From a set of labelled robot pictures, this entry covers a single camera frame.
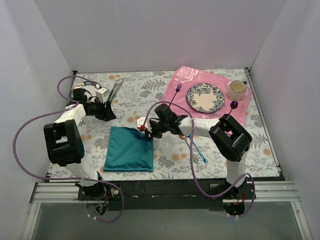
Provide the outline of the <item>teal cloth napkin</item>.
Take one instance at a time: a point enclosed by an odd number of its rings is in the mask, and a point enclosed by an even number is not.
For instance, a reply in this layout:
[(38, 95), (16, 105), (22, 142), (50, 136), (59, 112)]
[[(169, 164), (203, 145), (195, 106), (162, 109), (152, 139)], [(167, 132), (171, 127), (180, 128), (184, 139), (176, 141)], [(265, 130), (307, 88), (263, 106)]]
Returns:
[(152, 172), (154, 170), (154, 141), (134, 128), (112, 126), (105, 172)]

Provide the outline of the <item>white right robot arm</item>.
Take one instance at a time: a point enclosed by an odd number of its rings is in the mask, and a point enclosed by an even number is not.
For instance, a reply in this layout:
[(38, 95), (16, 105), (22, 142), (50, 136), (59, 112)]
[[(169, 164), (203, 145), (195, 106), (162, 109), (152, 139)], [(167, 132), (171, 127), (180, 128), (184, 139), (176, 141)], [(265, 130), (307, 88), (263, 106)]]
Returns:
[(227, 194), (237, 199), (245, 192), (248, 174), (245, 172), (245, 161), (250, 149), (252, 136), (230, 114), (220, 118), (206, 119), (193, 117), (190, 112), (183, 115), (174, 113), (167, 101), (159, 101), (151, 107), (157, 115), (157, 120), (142, 117), (137, 120), (137, 127), (151, 138), (162, 138), (166, 132), (178, 136), (200, 136), (212, 139), (221, 155), (227, 162), (225, 190), (210, 195), (206, 193), (195, 178), (194, 183), (200, 192), (211, 199), (217, 199)]

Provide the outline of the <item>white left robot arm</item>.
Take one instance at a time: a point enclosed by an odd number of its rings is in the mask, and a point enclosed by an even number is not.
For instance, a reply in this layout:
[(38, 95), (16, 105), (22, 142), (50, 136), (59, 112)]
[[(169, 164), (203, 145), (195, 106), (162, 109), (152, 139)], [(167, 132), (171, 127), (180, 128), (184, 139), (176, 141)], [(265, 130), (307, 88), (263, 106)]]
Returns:
[(104, 87), (76, 87), (72, 90), (63, 114), (53, 123), (43, 127), (48, 158), (71, 171), (79, 178), (76, 186), (95, 200), (105, 198), (107, 189), (102, 176), (89, 163), (84, 161), (85, 147), (78, 127), (84, 124), (86, 116), (108, 122), (116, 116), (111, 111), (110, 91)]

